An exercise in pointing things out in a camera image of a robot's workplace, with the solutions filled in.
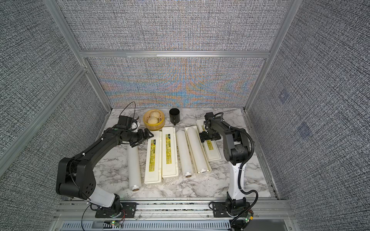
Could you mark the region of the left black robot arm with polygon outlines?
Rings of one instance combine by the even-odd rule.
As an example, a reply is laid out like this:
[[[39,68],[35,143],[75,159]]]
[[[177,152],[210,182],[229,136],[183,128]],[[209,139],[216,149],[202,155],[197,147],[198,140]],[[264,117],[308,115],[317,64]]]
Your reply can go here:
[[[106,129],[102,136],[87,149],[71,158],[63,158],[58,164],[56,193],[87,201],[104,211],[108,216],[118,217],[122,212],[120,197],[97,186],[93,169],[114,147],[129,144],[136,147],[153,138],[148,129],[137,132],[114,126]]]

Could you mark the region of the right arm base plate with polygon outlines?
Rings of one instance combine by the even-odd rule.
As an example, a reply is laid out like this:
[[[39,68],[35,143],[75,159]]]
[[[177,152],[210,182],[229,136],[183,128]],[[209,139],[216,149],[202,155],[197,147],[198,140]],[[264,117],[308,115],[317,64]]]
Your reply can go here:
[[[241,212],[244,212],[250,206],[249,202],[246,202],[244,206],[229,208],[226,202],[210,202],[209,207],[213,212],[215,218],[231,218],[236,217]]]

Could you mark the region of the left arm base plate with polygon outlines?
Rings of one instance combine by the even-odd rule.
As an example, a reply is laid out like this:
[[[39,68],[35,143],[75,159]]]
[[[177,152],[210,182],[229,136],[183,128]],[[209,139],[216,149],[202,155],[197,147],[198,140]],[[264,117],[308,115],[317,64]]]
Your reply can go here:
[[[136,207],[135,202],[121,202],[121,206],[117,208],[115,204],[110,208],[98,207],[95,218],[134,218]]]

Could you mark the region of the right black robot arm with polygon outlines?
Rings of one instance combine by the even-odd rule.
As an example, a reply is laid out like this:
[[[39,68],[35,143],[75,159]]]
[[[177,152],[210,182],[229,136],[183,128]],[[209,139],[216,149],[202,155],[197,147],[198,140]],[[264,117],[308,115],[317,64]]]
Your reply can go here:
[[[229,215],[239,218],[251,210],[259,197],[256,190],[244,189],[245,167],[254,154],[254,141],[245,129],[227,123],[223,112],[208,112],[204,118],[205,131],[199,133],[200,140],[223,140],[224,157],[230,165],[230,184],[225,206]]]

